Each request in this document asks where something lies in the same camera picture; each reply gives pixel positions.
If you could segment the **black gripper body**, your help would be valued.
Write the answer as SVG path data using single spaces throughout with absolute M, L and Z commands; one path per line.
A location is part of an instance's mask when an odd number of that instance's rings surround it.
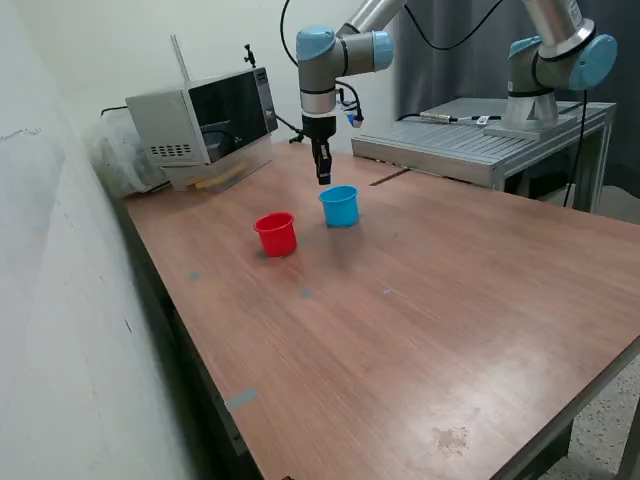
M 334 115 L 312 117 L 302 115 L 302 130 L 312 141 L 327 143 L 336 133 L 336 117 Z

